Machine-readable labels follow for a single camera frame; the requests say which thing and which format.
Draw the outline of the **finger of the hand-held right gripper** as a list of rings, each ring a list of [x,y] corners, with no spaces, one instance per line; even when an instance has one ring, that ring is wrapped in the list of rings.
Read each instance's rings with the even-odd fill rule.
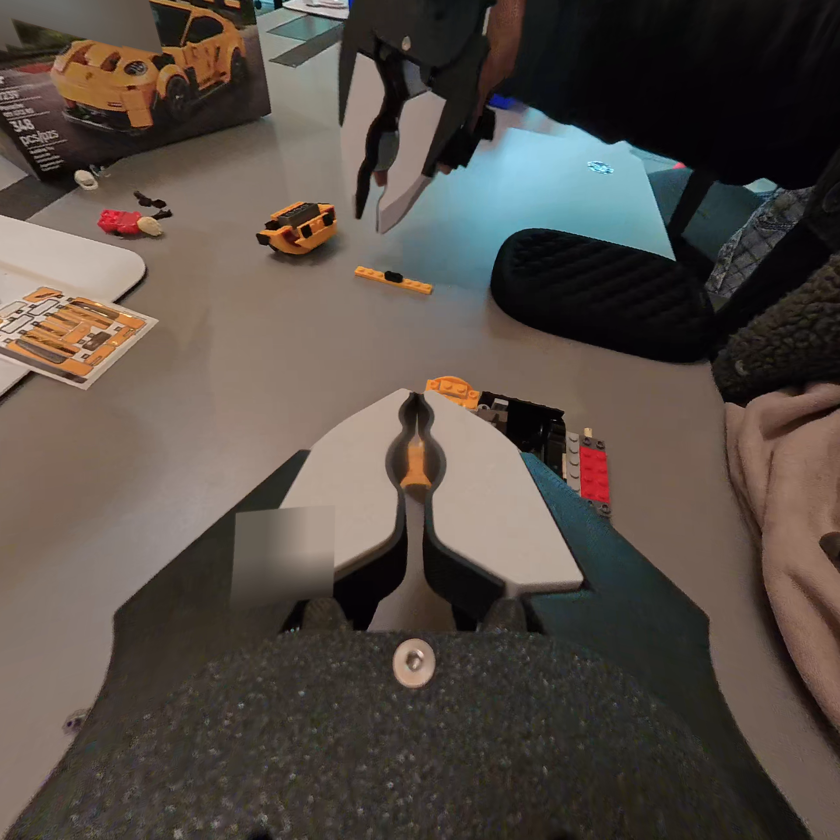
[[[342,54],[340,150],[343,182],[360,219],[377,176],[385,183],[375,208],[378,222],[403,217],[403,60],[394,52]]]
[[[380,187],[375,228],[384,235],[401,222],[430,184],[436,164],[427,164],[446,100],[425,91],[407,100],[387,90],[382,134],[376,143],[375,183]]]

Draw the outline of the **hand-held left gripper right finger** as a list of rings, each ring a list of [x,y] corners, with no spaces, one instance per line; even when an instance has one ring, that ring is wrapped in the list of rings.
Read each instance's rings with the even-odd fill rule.
[[[475,623],[502,597],[578,592],[585,577],[518,447],[439,393],[421,400],[435,473],[423,532],[433,591]]]

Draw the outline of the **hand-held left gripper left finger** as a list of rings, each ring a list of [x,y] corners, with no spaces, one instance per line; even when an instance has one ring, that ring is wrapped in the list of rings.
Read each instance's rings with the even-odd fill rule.
[[[308,452],[281,510],[324,508],[332,524],[332,596],[352,624],[370,624],[403,582],[408,534],[406,447],[415,394],[399,389],[357,412]]]

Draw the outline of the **small orange lego piece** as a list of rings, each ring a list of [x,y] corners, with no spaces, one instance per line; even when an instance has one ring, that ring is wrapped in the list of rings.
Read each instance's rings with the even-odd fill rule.
[[[425,443],[421,438],[415,437],[409,441],[406,448],[406,469],[400,487],[403,489],[431,489],[433,481],[427,475],[425,464]]]

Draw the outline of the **black orange lego car chassis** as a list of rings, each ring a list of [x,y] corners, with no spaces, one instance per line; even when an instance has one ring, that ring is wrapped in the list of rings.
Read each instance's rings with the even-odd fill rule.
[[[606,444],[590,428],[567,428],[564,412],[498,392],[481,391],[453,375],[426,382],[435,392],[489,423],[518,447],[559,476],[603,518],[613,514]]]

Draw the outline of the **person's right forearm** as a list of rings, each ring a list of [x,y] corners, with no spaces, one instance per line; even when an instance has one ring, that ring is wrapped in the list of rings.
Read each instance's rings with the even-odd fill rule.
[[[606,143],[812,186],[838,148],[835,1],[526,2],[505,96]]]

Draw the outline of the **orange lego car rear section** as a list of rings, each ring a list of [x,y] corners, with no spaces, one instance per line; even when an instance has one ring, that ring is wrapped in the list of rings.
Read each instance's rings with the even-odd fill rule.
[[[304,256],[328,242],[337,230],[334,205],[297,202],[272,213],[255,236],[276,253]]]

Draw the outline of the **orange lego plate black clip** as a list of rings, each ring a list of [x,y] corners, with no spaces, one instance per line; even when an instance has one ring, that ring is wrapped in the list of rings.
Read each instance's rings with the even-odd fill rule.
[[[376,269],[357,266],[353,273],[356,277],[371,280],[388,287],[396,287],[405,291],[412,291],[422,295],[430,296],[434,292],[434,286],[419,280],[404,277],[393,270],[379,271]]]

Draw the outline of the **lego set box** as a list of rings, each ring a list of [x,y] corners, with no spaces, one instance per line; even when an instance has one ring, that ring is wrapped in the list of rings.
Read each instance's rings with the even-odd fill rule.
[[[272,2],[2,2],[2,160],[42,182],[270,114]]]

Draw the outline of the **person's right hand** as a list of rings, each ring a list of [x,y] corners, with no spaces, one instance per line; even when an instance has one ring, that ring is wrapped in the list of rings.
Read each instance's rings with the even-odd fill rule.
[[[525,1],[497,1],[489,10],[486,26],[489,49],[478,81],[478,112],[515,70],[525,12]]]

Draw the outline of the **grey laptop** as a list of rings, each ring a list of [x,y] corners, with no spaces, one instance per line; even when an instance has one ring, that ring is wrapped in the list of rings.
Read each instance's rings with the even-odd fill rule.
[[[648,174],[625,142],[578,129],[508,128],[470,163],[437,175],[400,229],[439,242],[498,247],[525,228],[549,228],[674,258]]]

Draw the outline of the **orange sticker sheet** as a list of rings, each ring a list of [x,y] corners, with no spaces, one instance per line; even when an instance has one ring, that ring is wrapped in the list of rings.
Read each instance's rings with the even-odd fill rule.
[[[2,303],[2,361],[86,391],[158,320],[40,287]]]

